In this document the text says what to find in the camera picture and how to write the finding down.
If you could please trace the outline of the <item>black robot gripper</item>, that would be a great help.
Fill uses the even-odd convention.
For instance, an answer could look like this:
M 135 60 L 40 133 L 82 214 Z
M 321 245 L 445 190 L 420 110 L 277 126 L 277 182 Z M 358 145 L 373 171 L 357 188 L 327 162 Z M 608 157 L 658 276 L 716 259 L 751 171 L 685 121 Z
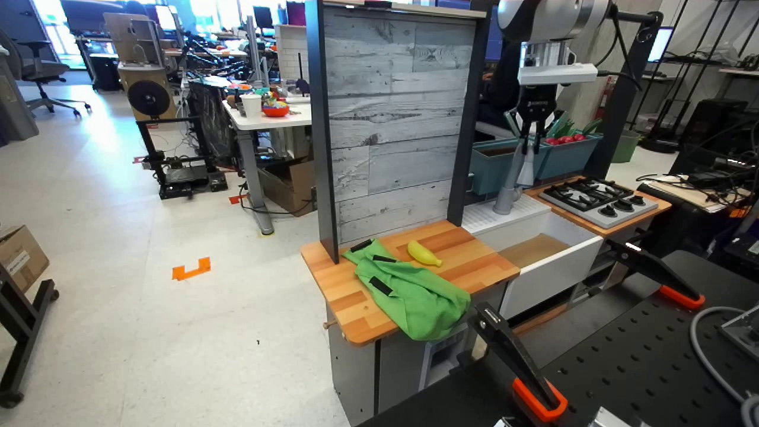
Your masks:
M 518 93 L 518 105 L 510 115 L 519 115 L 519 138 L 530 140 L 532 133 L 543 134 L 545 119 L 557 110 L 555 85 L 522 85 Z

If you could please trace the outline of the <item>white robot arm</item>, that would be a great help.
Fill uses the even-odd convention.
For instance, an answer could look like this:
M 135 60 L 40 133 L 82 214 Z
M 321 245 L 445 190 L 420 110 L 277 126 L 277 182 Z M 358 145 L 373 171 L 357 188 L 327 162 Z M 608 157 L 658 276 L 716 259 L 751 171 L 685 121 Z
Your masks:
M 599 31 L 608 12 L 610 0 L 499 0 L 499 27 L 518 42 L 522 138 L 543 138 L 560 85 L 600 75 L 596 63 L 573 56 L 570 41 Z

